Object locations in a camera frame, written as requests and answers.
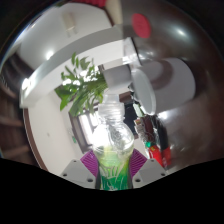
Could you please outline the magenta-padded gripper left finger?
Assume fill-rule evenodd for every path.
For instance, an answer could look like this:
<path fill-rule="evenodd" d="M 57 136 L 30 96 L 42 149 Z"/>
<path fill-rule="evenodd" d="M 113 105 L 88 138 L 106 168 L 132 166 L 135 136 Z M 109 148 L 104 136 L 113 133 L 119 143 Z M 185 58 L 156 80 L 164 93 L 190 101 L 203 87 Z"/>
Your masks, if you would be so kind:
<path fill-rule="evenodd" d="M 85 153 L 80 160 L 73 159 L 62 171 L 61 177 L 84 188 L 98 189 L 99 168 L 93 151 Z"/>

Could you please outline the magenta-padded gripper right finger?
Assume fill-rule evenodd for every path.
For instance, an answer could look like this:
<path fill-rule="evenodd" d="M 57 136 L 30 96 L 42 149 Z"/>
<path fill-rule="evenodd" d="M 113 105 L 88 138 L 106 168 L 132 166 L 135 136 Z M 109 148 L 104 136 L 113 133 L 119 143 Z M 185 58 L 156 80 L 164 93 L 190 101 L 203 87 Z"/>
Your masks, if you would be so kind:
<path fill-rule="evenodd" d="M 134 149 L 129 160 L 129 173 L 134 189 L 141 188 L 167 175 L 156 159 L 147 159 Z"/>

